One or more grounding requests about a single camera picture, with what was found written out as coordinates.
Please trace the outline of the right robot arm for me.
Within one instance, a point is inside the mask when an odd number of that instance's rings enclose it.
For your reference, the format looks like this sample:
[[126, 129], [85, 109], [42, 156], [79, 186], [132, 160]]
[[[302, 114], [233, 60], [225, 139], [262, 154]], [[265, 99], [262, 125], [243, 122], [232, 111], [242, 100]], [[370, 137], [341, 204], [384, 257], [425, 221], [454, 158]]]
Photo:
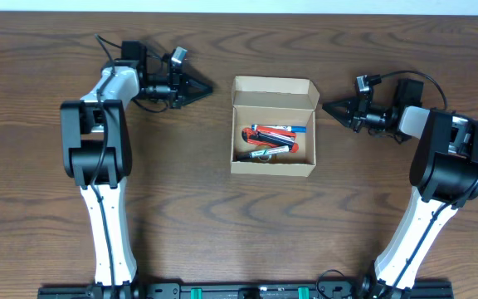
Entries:
[[447, 109], [423, 108], [423, 82], [407, 78], [405, 72], [401, 75], [389, 107], [373, 103], [382, 75], [357, 77], [355, 96], [322, 106], [354, 132], [367, 129], [370, 135], [389, 136], [399, 144], [418, 141], [409, 171], [407, 209], [352, 296], [452, 298], [450, 282], [419, 281], [416, 275], [446, 223], [478, 197], [478, 120]]

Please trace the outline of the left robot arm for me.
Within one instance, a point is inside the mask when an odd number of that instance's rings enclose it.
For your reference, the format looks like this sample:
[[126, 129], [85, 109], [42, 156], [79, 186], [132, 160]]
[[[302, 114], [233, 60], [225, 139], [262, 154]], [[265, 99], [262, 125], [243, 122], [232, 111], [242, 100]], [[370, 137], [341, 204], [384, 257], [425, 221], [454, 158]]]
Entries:
[[92, 90], [60, 107], [63, 164], [89, 214], [95, 278], [83, 290], [52, 291], [55, 298], [144, 297], [124, 204], [132, 170], [125, 111], [145, 100], [179, 109], [212, 94], [210, 85], [183, 71], [183, 47], [161, 56], [156, 73], [148, 71], [149, 49], [142, 42], [124, 41], [118, 48], [120, 56], [108, 59]]

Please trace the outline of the clear tape roll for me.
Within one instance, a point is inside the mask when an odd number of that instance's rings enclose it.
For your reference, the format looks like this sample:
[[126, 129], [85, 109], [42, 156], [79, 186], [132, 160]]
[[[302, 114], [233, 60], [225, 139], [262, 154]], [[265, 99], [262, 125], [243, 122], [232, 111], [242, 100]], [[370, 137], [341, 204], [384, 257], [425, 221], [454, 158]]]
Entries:
[[[256, 151], [264, 151], [264, 150], [268, 150], [270, 149], [271, 147], [269, 145], [258, 145], [256, 147]], [[262, 163], [269, 163], [270, 161], [272, 160], [272, 155], [269, 154], [269, 155], [261, 155], [261, 156], [258, 156], [256, 157], [256, 161], [259, 161], [259, 162], [262, 162]]]

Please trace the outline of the black green whiteboard marker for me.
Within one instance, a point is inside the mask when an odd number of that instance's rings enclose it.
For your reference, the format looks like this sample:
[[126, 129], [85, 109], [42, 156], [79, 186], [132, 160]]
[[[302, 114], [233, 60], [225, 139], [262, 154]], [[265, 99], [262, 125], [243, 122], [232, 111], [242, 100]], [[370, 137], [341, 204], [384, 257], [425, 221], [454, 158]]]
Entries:
[[288, 153], [289, 151], [290, 151], [290, 148], [289, 148], [288, 145], [279, 146], [279, 147], [275, 147], [275, 148], [259, 149], [259, 150], [255, 150], [255, 151], [248, 152], [248, 153], [245, 153], [245, 154], [239, 154], [237, 156], [237, 161], [257, 159], [257, 158], [260, 158], [260, 157], [266, 158], [266, 157], [271, 157], [272, 155], [275, 155], [275, 154]]

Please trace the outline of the cardboard box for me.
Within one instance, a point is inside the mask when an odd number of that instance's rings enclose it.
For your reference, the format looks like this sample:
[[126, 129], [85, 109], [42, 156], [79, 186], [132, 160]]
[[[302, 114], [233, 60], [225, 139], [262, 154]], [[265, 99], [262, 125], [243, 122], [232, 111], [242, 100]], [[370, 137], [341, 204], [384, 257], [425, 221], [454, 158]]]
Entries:
[[[319, 92], [309, 79], [237, 76], [232, 85], [232, 153], [234, 174], [307, 177], [316, 166], [315, 109]], [[241, 138], [252, 125], [304, 126], [295, 154], [278, 154], [268, 163], [238, 162], [237, 154], [253, 151]]]

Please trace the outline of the blue whiteboard marker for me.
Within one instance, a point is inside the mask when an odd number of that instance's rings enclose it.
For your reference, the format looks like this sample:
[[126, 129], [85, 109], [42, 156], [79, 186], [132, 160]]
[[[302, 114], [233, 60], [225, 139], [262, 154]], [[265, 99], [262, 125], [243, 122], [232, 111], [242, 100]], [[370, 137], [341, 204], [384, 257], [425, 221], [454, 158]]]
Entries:
[[291, 125], [258, 125], [254, 124], [251, 125], [252, 130], [257, 130], [260, 127], [262, 128], [270, 128], [270, 129], [276, 129], [276, 130], [283, 130], [287, 132], [292, 132], [292, 133], [306, 133], [307, 132], [307, 127], [305, 126], [291, 126]]

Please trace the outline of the orange utility knife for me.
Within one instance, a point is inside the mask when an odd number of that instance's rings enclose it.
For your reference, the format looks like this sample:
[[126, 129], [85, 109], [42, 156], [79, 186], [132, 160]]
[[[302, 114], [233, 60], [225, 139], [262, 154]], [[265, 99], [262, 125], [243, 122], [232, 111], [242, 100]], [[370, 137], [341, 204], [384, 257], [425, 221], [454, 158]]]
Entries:
[[[243, 138], [244, 141], [246, 141], [249, 144], [253, 145], [268, 145], [264, 144], [258, 141], [255, 141], [252, 139], [252, 136], [256, 133], [256, 130], [252, 130], [251, 128], [245, 128], [241, 132], [241, 137]], [[269, 145], [271, 148], [279, 147], [279, 146], [274, 146], [274, 145]]]

